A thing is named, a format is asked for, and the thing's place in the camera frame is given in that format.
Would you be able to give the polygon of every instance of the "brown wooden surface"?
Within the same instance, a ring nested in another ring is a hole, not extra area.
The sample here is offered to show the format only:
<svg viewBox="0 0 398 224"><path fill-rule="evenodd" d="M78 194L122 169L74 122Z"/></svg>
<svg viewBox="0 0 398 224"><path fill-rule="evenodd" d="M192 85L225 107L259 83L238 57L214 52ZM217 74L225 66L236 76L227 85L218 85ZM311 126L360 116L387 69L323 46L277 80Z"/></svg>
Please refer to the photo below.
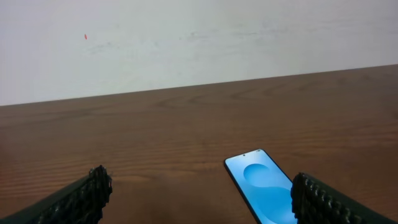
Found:
<svg viewBox="0 0 398 224"><path fill-rule="evenodd" d="M100 223L254 223L223 167L265 149L398 221L398 65L0 107L0 217L100 164Z"/></svg>

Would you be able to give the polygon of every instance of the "white wall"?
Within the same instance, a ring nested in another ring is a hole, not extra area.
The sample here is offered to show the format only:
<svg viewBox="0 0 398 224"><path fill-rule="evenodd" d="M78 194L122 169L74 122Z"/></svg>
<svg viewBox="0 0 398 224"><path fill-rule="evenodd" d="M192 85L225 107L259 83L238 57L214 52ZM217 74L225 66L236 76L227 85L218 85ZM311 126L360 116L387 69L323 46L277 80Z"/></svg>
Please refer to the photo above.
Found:
<svg viewBox="0 0 398 224"><path fill-rule="evenodd" d="M396 0L2 0L0 105L398 63L397 10Z"/></svg>

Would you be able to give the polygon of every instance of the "black textured object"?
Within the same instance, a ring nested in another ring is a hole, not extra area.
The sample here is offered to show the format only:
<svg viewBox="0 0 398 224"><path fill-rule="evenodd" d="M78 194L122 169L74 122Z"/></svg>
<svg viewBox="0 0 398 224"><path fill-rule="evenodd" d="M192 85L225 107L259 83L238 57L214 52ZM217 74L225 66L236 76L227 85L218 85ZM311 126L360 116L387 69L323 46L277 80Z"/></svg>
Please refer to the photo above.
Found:
<svg viewBox="0 0 398 224"><path fill-rule="evenodd" d="M103 166L13 215L1 224L97 224L109 202L112 179Z"/></svg>
<svg viewBox="0 0 398 224"><path fill-rule="evenodd" d="M295 176L291 196L297 224L396 224L308 174Z"/></svg>

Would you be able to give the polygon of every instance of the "phone screen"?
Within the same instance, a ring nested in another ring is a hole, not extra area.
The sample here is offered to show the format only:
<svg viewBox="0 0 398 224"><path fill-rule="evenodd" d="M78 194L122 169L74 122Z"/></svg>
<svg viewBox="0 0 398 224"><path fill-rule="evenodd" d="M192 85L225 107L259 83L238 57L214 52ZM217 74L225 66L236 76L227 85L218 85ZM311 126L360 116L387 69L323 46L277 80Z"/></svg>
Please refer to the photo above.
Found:
<svg viewBox="0 0 398 224"><path fill-rule="evenodd" d="M292 182L262 149L225 160L256 220L262 224L294 224Z"/></svg>

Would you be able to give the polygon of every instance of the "blue circle on screen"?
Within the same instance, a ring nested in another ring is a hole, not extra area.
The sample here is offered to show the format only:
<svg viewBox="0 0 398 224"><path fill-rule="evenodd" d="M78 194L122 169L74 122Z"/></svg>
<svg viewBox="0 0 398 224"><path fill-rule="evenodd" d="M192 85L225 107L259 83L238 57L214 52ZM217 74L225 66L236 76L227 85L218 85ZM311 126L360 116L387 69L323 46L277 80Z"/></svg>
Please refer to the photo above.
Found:
<svg viewBox="0 0 398 224"><path fill-rule="evenodd" d="M243 176L246 181L255 187L267 187L267 176L269 174L269 168L262 164L248 165L243 171Z"/></svg>
<svg viewBox="0 0 398 224"><path fill-rule="evenodd" d="M282 187L264 187L256 190L261 212L277 224L293 224L297 220L292 213L290 191Z"/></svg>

